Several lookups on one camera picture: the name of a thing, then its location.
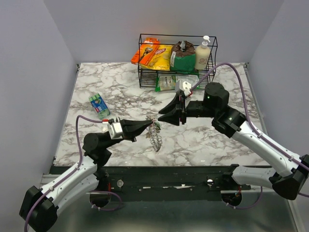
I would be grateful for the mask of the key with green tag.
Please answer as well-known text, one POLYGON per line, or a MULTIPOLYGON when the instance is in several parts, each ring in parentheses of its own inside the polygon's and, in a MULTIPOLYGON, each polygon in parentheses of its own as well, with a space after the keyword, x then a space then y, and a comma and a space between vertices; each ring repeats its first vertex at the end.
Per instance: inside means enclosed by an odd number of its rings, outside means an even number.
POLYGON ((156 128, 157 128, 158 130, 161 130, 161 126, 160 126, 160 124, 159 124, 158 122, 154 122, 154 124, 155 124, 155 126, 156 126, 156 128))

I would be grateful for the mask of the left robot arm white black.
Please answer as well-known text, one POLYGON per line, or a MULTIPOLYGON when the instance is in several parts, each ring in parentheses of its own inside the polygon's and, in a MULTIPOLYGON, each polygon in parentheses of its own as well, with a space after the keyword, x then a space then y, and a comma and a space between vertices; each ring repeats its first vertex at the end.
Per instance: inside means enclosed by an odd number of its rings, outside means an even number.
POLYGON ((74 165, 41 188, 32 186, 26 191, 19 211, 25 221, 24 231, 29 228, 36 232, 48 231, 65 206, 89 191, 104 190, 107 179, 96 172, 111 157, 108 148, 121 141, 135 142, 153 121, 116 118, 103 119, 100 123, 107 131, 88 133, 82 143, 77 143, 79 160, 74 165))

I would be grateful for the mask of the metal toothed key ring disc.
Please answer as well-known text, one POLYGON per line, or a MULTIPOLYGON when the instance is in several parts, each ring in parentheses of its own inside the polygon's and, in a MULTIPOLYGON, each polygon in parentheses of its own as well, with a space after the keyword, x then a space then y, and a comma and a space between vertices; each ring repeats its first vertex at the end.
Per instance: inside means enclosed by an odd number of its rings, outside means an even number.
POLYGON ((158 130, 154 122, 158 122, 154 116, 146 116, 146 120, 152 120, 152 124, 147 127, 146 137, 150 140, 152 148, 158 152, 162 146, 162 137, 159 135, 161 130, 158 130))

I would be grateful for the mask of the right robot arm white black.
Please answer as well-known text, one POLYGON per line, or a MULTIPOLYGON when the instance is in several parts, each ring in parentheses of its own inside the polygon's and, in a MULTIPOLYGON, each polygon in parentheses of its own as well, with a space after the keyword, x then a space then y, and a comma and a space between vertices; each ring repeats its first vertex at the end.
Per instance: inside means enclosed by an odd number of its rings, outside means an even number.
POLYGON ((309 176, 308 155, 287 151, 250 123, 243 113, 228 106, 229 92, 220 83, 207 84, 202 101, 190 100, 190 86, 188 82, 177 82, 176 95, 159 111, 159 121, 178 126, 185 124, 188 117, 212 118, 211 124, 219 133, 245 145, 270 164, 269 168, 234 165, 222 177, 225 188, 256 185, 295 200, 309 176))

